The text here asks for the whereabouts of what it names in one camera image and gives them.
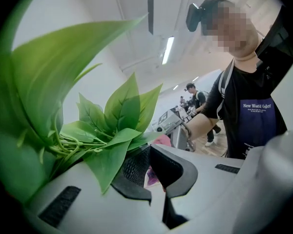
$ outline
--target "white wall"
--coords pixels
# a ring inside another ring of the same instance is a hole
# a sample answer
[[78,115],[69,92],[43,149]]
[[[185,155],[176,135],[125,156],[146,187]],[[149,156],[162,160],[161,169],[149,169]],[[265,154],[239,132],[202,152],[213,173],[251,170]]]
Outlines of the white wall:
[[[196,89],[200,91],[206,91],[209,93],[215,80],[218,78],[220,73],[221,73],[221,70],[217,69],[215,71],[212,71],[204,75],[203,77],[198,78],[196,81],[194,81]],[[165,91],[159,96],[159,99],[156,104],[155,112],[152,118],[152,122],[157,121],[158,118],[170,108],[173,108],[176,105],[179,106],[180,96],[183,96],[185,100],[189,100],[190,97],[192,97],[192,94],[184,91],[186,84],[189,82],[191,82],[191,80],[188,82],[182,83],[175,90],[171,89],[170,91]]]
[[[33,0],[16,32],[13,49],[48,32],[93,20],[82,0]],[[126,77],[108,47],[89,66],[100,62],[103,65],[82,78],[67,95],[63,104],[64,123],[78,120],[78,92],[104,108],[109,96],[125,82]]]

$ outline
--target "black t-shirt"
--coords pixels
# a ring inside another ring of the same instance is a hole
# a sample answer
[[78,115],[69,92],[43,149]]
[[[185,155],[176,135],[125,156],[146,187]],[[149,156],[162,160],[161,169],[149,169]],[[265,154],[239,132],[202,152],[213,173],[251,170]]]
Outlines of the black t-shirt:
[[[217,118],[217,108],[223,100],[218,90],[220,76],[202,111],[208,118]],[[283,118],[271,98],[280,80],[269,78],[259,70],[250,74],[234,67],[219,112],[226,128],[228,157],[245,159],[251,148],[263,146],[286,131]]]
[[196,91],[196,93],[193,95],[193,103],[195,108],[199,108],[206,102],[205,95],[202,92]]

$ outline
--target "fluorescent light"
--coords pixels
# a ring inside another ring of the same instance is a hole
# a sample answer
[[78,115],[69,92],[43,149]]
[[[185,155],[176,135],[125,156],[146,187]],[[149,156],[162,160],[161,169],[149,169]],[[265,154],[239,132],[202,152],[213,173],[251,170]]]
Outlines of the fluorescent light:
[[166,64],[166,62],[168,60],[168,56],[169,56],[169,53],[170,53],[170,50],[171,50],[171,47],[172,47],[172,43],[174,42],[174,38],[175,37],[168,38],[167,46],[166,46],[166,50],[165,50],[164,58],[163,58],[163,62],[162,62],[163,65]]

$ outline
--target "white ceiling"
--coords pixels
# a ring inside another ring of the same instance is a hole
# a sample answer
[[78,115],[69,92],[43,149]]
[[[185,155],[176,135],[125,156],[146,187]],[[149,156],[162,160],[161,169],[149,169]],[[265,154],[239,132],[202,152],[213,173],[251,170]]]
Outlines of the white ceiling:
[[[281,4],[278,0],[230,0],[239,4],[252,19],[257,30],[264,35],[273,24]],[[126,20],[147,13],[147,0],[84,0],[94,20]],[[110,45],[120,69],[127,76],[136,72],[141,93],[164,83],[162,91],[172,89],[197,76],[226,68],[231,57],[227,53],[210,52],[200,30],[191,33],[186,27],[188,6],[203,0],[182,0],[174,32],[153,36],[148,31],[147,17],[133,30]],[[166,65],[162,53],[167,38],[175,36]]]

